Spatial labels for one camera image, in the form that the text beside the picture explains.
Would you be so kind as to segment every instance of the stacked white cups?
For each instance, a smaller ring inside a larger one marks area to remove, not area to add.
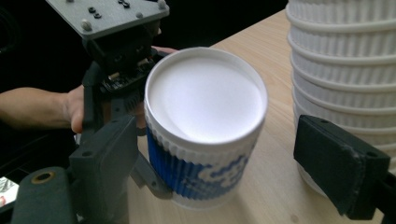
[[[396,1],[289,0],[286,14],[295,126],[327,119],[390,155],[396,175]]]

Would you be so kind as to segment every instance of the blue and white paper cup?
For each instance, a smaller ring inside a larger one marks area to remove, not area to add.
[[[145,94],[149,160],[174,202],[208,209],[230,200],[264,123],[260,75],[226,51],[184,49],[154,66]]]

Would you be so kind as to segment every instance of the bolt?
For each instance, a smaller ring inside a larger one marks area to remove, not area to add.
[[[136,17],[141,19],[143,18],[143,14],[141,12],[136,12]]]
[[[93,16],[94,16],[96,19],[101,19],[101,18],[102,18],[102,15],[99,14],[99,13],[95,13]]]
[[[89,21],[87,20],[82,20],[81,21],[81,28],[85,31],[91,31],[92,30],[92,25]]]
[[[120,54],[120,55],[114,57],[114,63],[120,63],[120,62],[122,62],[124,60],[124,58],[125,57]]]
[[[165,0],[158,0],[158,7],[160,8],[160,9],[166,9],[166,2],[165,2]]]
[[[96,9],[95,9],[94,7],[89,7],[89,8],[88,8],[88,11],[89,11],[90,13],[95,13],[95,12],[96,12]]]
[[[123,2],[122,5],[123,5],[125,8],[129,8],[129,6],[130,6],[128,2]]]

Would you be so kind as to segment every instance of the blue pattern on cup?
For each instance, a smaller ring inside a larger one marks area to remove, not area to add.
[[[241,155],[222,167],[183,161],[164,150],[149,128],[147,133],[152,166],[175,193],[185,198],[210,200],[225,194],[239,182],[248,162],[248,155]]]

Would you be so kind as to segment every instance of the table surface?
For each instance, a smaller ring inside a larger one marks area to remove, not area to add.
[[[130,223],[380,223],[379,211],[370,221],[351,221],[339,216],[330,200],[306,185],[297,170],[292,156],[295,131],[289,28],[282,10],[212,47],[250,63],[261,74],[269,94],[262,133],[235,197],[214,210],[192,211],[157,199],[147,187],[140,189],[130,180]],[[145,137],[139,137],[139,149],[147,154]]]

